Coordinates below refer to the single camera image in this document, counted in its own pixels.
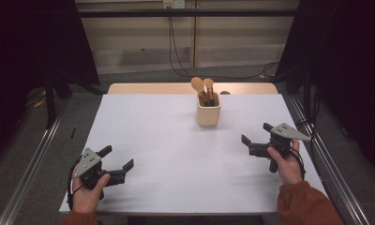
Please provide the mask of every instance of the cable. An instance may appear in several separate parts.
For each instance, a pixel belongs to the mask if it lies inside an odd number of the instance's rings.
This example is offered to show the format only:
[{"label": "cable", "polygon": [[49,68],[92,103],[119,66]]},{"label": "cable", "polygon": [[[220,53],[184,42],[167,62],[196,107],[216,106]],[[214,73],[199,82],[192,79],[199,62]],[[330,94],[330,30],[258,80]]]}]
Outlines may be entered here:
[{"label": "cable", "polygon": [[[173,17],[169,17],[168,18],[168,23],[169,23],[169,27],[170,27],[170,64],[171,64],[171,67],[173,69],[173,71],[175,73],[177,73],[178,75],[180,76],[183,76],[183,77],[191,77],[191,75],[182,67],[182,64],[181,64],[181,61],[179,60],[179,55],[178,55],[178,51],[176,50],[176,44],[175,44],[175,37],[173,35]],[[176,59],[178,60],[178,63],[179,63],[179,67],[181,67],[182,70],[184,70],[184,72],[187,74],[181,74],[179,73],[178,71],[176,71],[176,69],[173,67],[173,60],[171,58],[171,46],[172,46],[172,42],[171,42],[171,38],[172,38],[172,41],[173,41],[173,49],[175,51],[175,54],[176,54]]]},{"label": "cable", "polygon": [[286,69],[285,71],[283,71],[282,73],[279,73],[276,77],[274,77],[272,80],[270,80],[269,82],[270,83],[280,83],[280,82],[283,82],[287,79],[287,77],[290,75],[290,74],[293,74],[293,73],[296,73],[296,71],[300,68],[301,66],[292,66],[288,69]]},{"label": "cable", "polygon": [[299,129],[299,128],[301,128],[304,124],[310,123],[310,120],[304,118],[304,119],[300,119],[300,120],[298,120],[298,121],[295,121],[294,123],[295,123],[295,125],[296,125],[296,128]]},{"label": "cable", "polygon": [[[179,55],[178,55],[178,51],[176,50],[176,43],[175,43],[175,38],[174,38],[174,33],[173,33],[173,17],[169,17],[169,31],[170,31],[170,35],[169,35],[169,57],[170,57],[170,64],[171,64],[171,67],[172,67],[172,70],[178,74],[179,76],[182,76],[182,77],[193,77],[193,75],[189,74],[183,67],[182,67],[182,64],[181,64],[181,61],[179,59]],[[181,69],[184,70],[184,72],[186,74],[182,74],[180,72],[178,72],[175,67],[173,66],[173,60],[172,60],[172,55],[171,55],[171,48],[172,48],[172,45],[173,45],[173,48],[174,48],[174,51],[175,51],[175,54],[176,54],[176,58],[178,60],[178,64],[179,64],[179,67]],[[266,65],[263,66],[263,69],[261,72],[257,73],[257,74],[254,74],[254,75],[251,75],[251,76],[246,76],[246,77],[231,77],[231,76],[215,76],[215,75],[206,75],[205,77],[208,77],[208,78],[225,78],[225,79],[249,79],[249,78],[255,78],[255,77],[258,77],[260,75],[263,75],[266,70],[270,69],[272,66],[278,64],[279,62],[273,62],[273,63],[268,63]]]},{"label": "cable", "polygon": [[312,106],[312,109],[310,112],[310,118],[309,118],[313,126],[313,129],[311,130],[311,133],[310,133],[310,154],[312,156],[312,161],[313,161],[316,171],[318,171],[318,168],[317,168],[316,158],[314,157],[314,139],[315,139],[315,135],[317,132],[316,119],[317,119],[317,115],[319,114],[319,111],[320,111],[320,95],[319,95],[319,92],[316,90],[316,93],[313,97],[313,106]]},{"label": "cable", "polygon": [[302,176],[302,180],[305,180],[305,173],[307,173],[306,171],[305,171],[305,165],[304,165],[304,160],[302,159],[302,157],[301,157],[301,155],[299,154],[299,152],[296,150],[296,149],[294,149],[294,148],[291,148],[291,152],[290,152],[290,154],[298,161],[298,163],[299,163],[299,167],[300,167],[300,169],[301,169],[301,176]]},{"label": "cable", "polygon": [[83,187],[84,187],[84,185],[81,185],[81,186],[77,187],[77,189],[75,189],[75,190],[73,191],[73,195],[74,195],[74,193],[76,193],[79,189],[81,189],[81,188],[83,188]]},{"label": "cable", "polygon": [[68,204],[68,208],[70,210],[73,209],[73,190],[71,189],[71,180],[73,179],[73,171],[74,171],[74,168],[77,166],[77,164],[79,164],[80,160],[81,160],[81,156],[79,157],[79,159],[75,160],[73,162],[73,165],[71,166],[70,168],[70,171],[68,173],[68,178],[67,178],[67,204]]}]

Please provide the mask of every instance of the wire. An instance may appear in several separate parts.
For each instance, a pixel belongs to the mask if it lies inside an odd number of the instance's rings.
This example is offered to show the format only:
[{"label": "wire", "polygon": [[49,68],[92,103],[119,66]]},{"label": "wire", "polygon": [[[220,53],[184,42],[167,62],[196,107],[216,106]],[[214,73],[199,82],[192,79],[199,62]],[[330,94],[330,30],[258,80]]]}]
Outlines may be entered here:
[{"label": "wire", "polygon": [[[178,74],[179,76],[182,76],[182,77],[192,77],[191,74],[189,74],[183,67],[182,67],[182,64],[181,64],[181,61],[179,59],[179,55],[178,55],[178,51],[176,50],[176,43],[175,43],[175,37],[174,37],[174,33],[173,33],[173,17],[169,17],[169,31],[170,31],[170,36],[169,36],[169,40],[170,40],[170,46],[169,46],[169,57],[170,57],[170,64],[171,64],[171,67],[172,67],[172,70]],[[179,67],[184,70],[184,72],[186,74],[183,74],[183,73],[180,73],[178,72],[175,67],[173,66],[173,60],[172,60],[172,55],[171,55],[171,48],[172,48],[172,45],[173,45],[173,48],[174,48],[174,51],[175,51],[175,54],[176,54],[176,58],[178,60],[178,64],[179,64]],[[268,63],[266,65],[263,66],[263,69],[261,72],[257,73],[257,74],[254,74],[254,75],[250,75],[250,76],[246,76],[246,77],[231,77],[231,76],[216,76],[216,75],[206,75],[205,77],[208,77],[208,78],[226,78],[226,79],[249,79],[249,78],[255,78],[255,77],[258,77],[260,75],[263,75],[266,70],[272,68],[274,65],[277,65],[279,62],[273,62],[273,63]]]},{"label": "wire", "polygon": [[[183,77],[191,77],[191,75],[184,69],[184,67],[182,67],[181,61],[179,60],[178,51],[176,50],[175,37],[174,37],[174,34],[173,34],[173,17],[168,18],[168,23],[169,23],[169,27],[170,27],[170,64],[171,64],[171,67],[172,67],[173,71],[175,71],[178,75],[183,76]],[[178,63],[179,63],[179,67],[181,67],[181,69],[184,70],[184,72],[187,75],[179,73],[173,67],[173,60],[171,58],[171,46],[172,46],[171,38],[172,38],[172,42],[173,42],[173,49],[174,49],[175,54],[176,54],[176,59],[178,60]]]},{"label": "wire", "polygon": [[318,167],[317,167],[316,158],[314,157],[314,140],[315,140],[315,136],[317,133],[316,119],[317,119],[317,115],[319,114],[319,111],[320,111],[320,95],[319,95],[319,92],[316,90],[316,93],[313,97],[313,106],[310,112],[310,121],[312,122],[312,126],[313,126],[313,129],[310,132],[310,154],[311,154],[313,165],[316,171],[318,171]]},{"label": "wire", "polygon": [[305,173],[307,173],[306,171],[305,171],[305,164],[304,164],[304,160],[302,159],[302,157],[301,157],[301,154],[299,154],[299,152],[296,150],[296,149],[294,149],[294,148],[292,148],[291,147],[291,155],[298,161],[298,163],[299,163],[299,167],[300,167],[300,169],[301,169],[301,176],[302,176],[302,180],[305,180]]},{"label": "wire", "polygon": [[76,193],[76,192],[77,192],[79,189],[81,189],[82,187],[84,187],[84,185],[81,185],[81,186],[77,187],[77,189],[73,191],[73,194]]},{"label": "wire", "polygon": [[295,123],[295,125],[296,125],[296,128],[299,129],[299,128],[301,128],[304,124],[310,123],[310,120],[304,118],[304,119],[300,119],[300,120],[298,120],[298,121],[295,121],[294,123]]},{"label": "wire", "polygon": [[67,204],[68,204],[68,208],[70,210],[73,209],[73,190],[71,189],[71,180],[73,179],[74,168],[77,166],[77,164],[79,164],[81,158],[82,157],[80,156],[79,159],[77,159],[77,160],[75,160],[73,162],[73,165],[71,166],[70,171],[68,172],[68,178],[67,178]]}]

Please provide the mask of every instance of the cup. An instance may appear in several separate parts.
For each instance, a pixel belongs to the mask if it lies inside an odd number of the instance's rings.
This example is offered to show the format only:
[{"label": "cup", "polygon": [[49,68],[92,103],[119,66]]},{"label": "cup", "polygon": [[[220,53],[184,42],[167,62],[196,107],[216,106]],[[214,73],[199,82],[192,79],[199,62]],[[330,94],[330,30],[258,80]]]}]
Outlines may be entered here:
[{"label": "cup", "polygon": [[204,106],[203,101],[197,96],[196,121],[200,126],[215,126],[219,120],[220,98],[214,93],[215,106]]}]

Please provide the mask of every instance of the hand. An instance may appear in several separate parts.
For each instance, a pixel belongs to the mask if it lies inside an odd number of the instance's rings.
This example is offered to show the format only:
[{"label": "hand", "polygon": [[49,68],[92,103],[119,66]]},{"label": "hand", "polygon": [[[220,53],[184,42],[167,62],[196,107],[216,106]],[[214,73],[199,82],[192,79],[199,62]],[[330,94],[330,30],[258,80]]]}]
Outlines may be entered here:
[{"label": "hand", "polygon": [[[74,168],[73,174],[76,172],[77,165]],[[111,176],[106,173],[100,177],[97,185],[94,189],[90,190],[85,187],[82,187],[83,181],[80,177],[73,176],[73,211],[76,213],[95,213],[97,211],[100,192],[108,184]]]},{"label": "hand", "polygon": [[[292,140],[292,148],[299,153],[299,141]],[[277,162],[278,176],[283,185],[294,185],[302,181],[299,162],[295,157],[288,155],[283,158],[274,147],[268,147],[267,152],[270,157]]]}]

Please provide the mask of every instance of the orange sleeve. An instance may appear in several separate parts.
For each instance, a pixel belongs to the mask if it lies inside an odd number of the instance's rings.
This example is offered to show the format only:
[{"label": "orange sleeve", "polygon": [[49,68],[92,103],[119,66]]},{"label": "orange sleeve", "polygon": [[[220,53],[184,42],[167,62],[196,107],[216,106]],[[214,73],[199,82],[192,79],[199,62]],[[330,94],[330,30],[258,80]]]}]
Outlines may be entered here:
[{"label": "orange sleeve", "polygon": [[97,214],[83,214],[70,211],[60,225],[98,225]]},{"label": "orange sleeve", "polygon": [[334,205],[306,181],[280,187],[277,213],[281,225],[343,225]]}]

